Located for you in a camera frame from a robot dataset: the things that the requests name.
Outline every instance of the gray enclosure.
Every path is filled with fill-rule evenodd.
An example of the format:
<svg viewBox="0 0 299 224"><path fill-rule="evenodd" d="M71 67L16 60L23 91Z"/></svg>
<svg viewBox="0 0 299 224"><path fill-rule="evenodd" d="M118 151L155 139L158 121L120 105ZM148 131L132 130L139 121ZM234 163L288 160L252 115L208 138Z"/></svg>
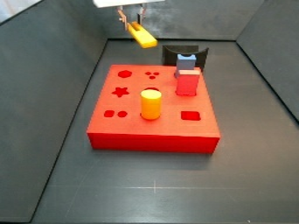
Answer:
<svg viewBox="0 0 299 224"><path fill-rule="evenodd" d="M130 36L91 0L44 0L3 23L0 221L299 222L298 11L295 0L151 3L147 30L195 39L154 49L108 40ZM136 12L126 7L130 21ZM86 128L108 66L160 64L163 43L211 49L216 153L94 151Z"/></svg>
<svg viewBox="0 0 299 224"><path fill-rule="evenodd" d="M238 43L299 120L299 1L266 1Z"/></svg>

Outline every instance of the yellow block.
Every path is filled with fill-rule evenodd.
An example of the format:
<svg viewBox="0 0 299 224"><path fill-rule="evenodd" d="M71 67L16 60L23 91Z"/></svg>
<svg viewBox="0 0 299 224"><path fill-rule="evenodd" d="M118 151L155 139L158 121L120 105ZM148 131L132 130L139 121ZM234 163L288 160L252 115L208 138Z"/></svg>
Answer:
<svg viewBox="0 0 299 224"><path fill-rule="evenodd" d="M155 37L138 22L127 24L127 30L143 48L154 47L158 45Z"/></svg>
<svg viewBox="0 0 299 224"><path fill-rule="evenodd" d="M142 117L146 120L155 120L162 114L162 93L147 89L142 92Z"/></svg>

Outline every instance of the gray floor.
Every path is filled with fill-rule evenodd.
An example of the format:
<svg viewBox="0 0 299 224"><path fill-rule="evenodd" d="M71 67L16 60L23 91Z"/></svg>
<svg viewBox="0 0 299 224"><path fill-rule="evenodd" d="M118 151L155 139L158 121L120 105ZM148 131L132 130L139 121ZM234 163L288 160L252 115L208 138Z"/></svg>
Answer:
<svg viewBox="0 0 299 224"><path fill-rule="evenodd" d="M92 150L86 130L112 64L162 64L163 44L210 47L222 139L212 156ZM234 42L110 41L32 222L298 222L299 130Z"/></svg>

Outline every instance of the square hole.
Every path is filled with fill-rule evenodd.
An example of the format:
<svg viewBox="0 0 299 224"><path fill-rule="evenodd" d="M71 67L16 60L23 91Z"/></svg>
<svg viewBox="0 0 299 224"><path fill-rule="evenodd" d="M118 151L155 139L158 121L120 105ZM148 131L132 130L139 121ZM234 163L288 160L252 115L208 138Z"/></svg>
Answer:
<svg viewBox="0 0 299 224"><path fill-rule="evenodd" d="M187 121L199 121L202 119L199 111L182 111L182 119Z"/></svg>
<svg viewBox="0 0 299 224"><path fill-rule="evenodd" d="M107 110L104 113L104 117L112 117L115 115L115 110Z"/></svg>

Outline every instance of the red shape sorter board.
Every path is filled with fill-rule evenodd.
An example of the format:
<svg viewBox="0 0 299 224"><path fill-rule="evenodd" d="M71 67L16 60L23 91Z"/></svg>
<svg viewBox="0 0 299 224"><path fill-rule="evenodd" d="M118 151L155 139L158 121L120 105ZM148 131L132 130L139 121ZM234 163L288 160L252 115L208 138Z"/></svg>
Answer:
<svg viewBox="0 0 299 224"><path fill-rule="evenodd" d="M175 66L110 68L87 131L94 149L215 151L220 131L203 76L196 96L179 96L174 73ZM162 115L154 121L140 116L140 93L148 88L163 94Z"/></svg>

